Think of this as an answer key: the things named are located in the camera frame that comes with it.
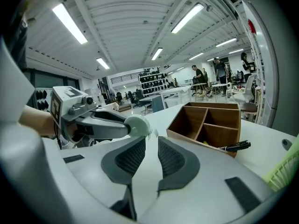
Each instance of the fluorescent light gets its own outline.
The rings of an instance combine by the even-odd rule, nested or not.
[[[106,70],[109,69],[109,66],[107,66],[102,58],[97,59],[97,62],[100,63]]]
[[[151,60],[154,61],[158,57],[158,55],[161,53],[162,50],[163,50],[163,48],[158,48],[158,50],[156,51],[155,55],[153,56],[153,58]]]
[[[225,44],[230,43],[230,42],[235,42],[236,40],[237,40],[237,38],[230,39],[230,40],[228,40],[226,42],[223,42],[223,43],[220,43],[220,44],[216,45],[216,47],[225,45]]]
[[[201,56],[202,54],[203,54],[203,53],[200,53],[200,54],[198,54],[198,55],[196,55],[196,56],[190,58],[189,61],[190,61],[190,60],[193,60],[193,59],[195,59],[195,58],[197,58],[198,56]]]
[[[234,51],[229,52],[229,54],[233,54],[233,53],[236,53],[236,52],[239,52],[239,51],[243,51],[243,50],[244,50],[244,49],[234,50]]]
[[[195,6],[178,22],[178,24],[171,30],[172,33],[177,33],[188,21],[191,20],[197,13],[204,8],[203,5],[196,3]]]
[[[65,25],[65,27],[73,34],[73,36],[80,42],[80,44],[86,43],[87,40],[80,32],[79,28],[75,24],[74,20],[69,15],[68,11],[65,9],[64,5],[60,3],[58,6],[54,7],[52,11],[60,19],[60,21]]]
[[[218,57],[216,57],[217,59],[219,58],[219,56]],[[212,61],[212,60],[214,60],[214,58],[212,58],[212,59],[210,59],[210,60],[207,60],[207,62],[210,62],[210,61]]]

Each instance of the wooden organizer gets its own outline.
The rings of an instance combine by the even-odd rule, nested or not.
[[[188,103],[167,128],[168,137],[217,149],[239,142],[241,112],[238,104]]]

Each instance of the white corrugated ceiling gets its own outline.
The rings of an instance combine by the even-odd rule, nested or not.
[[[87,43],[81,45],[52,12],[59,2],[64,3]],[[197,2],[205,8],[172,34],[171,29]],[[212,11],[206,11],[208,5]],[[82,15],[84,8],[88,17]],[[36,19],[28,30],[28,49],[61,63],[62,69],[69,66],[95,77],[183,63],[204,52],[193,60],[197,63],[238,47],[249,47],[241,23],[233,21],[217,0],[36,0],[26,16]],[[239,38],[237,42],[215,48],[234,37]],[[158,47],[163,51],[152,61]],[[100,57],[109,70],[97,63]]]

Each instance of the red object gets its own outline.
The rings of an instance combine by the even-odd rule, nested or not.
[[[249,20],[249,19],[248,19],[248,26],[249,26],[249,28],[250,28],[250,31],[251,31],[252,33],[256,34],[256,29],[255,29],[255,27],[254,27],[252,21]]]

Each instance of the translucent green object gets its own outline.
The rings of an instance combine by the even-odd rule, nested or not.
[[[299,135],[287,151],[282,161],[263,179],[274,190],[279,191],[289,185],[299,167]]]

